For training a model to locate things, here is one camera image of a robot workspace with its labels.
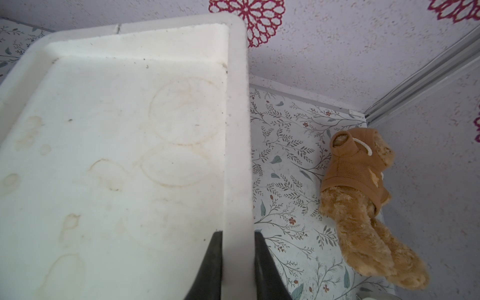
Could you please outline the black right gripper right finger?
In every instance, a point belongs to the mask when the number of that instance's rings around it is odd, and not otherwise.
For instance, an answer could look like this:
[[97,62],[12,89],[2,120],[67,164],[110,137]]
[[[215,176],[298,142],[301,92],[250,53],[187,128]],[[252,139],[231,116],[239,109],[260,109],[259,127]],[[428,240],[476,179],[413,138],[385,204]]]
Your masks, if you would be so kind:
[[292,300],[261,232],[254,232],[255,281],[258,300]]

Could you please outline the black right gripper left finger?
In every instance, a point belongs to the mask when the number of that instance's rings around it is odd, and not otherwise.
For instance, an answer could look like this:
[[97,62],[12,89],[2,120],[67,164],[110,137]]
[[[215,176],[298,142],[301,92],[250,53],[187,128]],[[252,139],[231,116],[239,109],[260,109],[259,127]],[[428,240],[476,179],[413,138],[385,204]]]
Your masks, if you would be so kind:
[[213,233],[185,300],[220,300],[223,271],[223,232]]

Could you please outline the white three-drawer cabinet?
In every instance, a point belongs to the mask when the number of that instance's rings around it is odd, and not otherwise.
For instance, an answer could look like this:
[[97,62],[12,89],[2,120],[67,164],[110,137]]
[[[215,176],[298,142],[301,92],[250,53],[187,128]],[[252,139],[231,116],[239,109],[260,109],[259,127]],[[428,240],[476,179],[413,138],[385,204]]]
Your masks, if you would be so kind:
[[248,42],[221,12],[51,33],[1,84],[1,298],[253,300]]

